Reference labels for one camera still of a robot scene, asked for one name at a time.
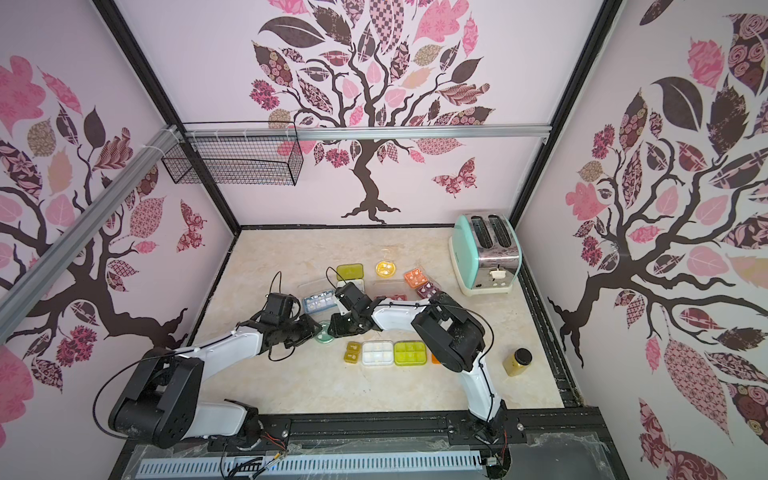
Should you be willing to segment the yellow small pillbox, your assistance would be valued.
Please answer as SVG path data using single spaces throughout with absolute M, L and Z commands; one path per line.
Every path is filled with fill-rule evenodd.
M 357 364 L 360 361 L 362 352 L 362 344 L 355 341 L 350 341 L 346 344 L 343 360 L 348 364 Z

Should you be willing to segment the white square pillbox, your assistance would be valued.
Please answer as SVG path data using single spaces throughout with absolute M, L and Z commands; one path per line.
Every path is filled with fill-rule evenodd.
M 366 341 L 362 344 L 361 363 L 366 367 L 382 367 L 394 364 L 394 343 L 391 341 Z

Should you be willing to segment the lime green square pillbox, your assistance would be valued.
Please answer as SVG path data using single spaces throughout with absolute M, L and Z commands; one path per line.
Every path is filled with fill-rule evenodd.
M 399 341 L 394 344 L 394 364 L 400 367 L 422 366 L 427 363 L 427 348 L 422 341 Z

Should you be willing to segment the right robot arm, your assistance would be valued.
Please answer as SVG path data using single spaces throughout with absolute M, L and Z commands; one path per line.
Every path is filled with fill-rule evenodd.
M 502 399 L 488 372 L 486 328 L 479 317 L 439 292 L 415 302 L 371 298 L 355 284 L 334 291 L 340 311 L 331 317 L 328 333 L 334 338 L 376 331 L 412 331 L 448 370 L 460 375 L 470 414 L 486 424 L 496 419 Z

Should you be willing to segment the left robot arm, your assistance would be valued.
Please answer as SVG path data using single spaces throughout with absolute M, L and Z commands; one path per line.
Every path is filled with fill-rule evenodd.
M 270 293 L 261 310 L 220 338 L 186 349 L 146 352 L 116 400 L 107 426 L 161 449 L 210 437 L 240 449 L 254 446 L 263 432 L 258 409 L 234 400 L 202 401 L 201 386 L 277 345 L 294 350 L 321 331 L 321 324 L 301 311 L 296 297 Z

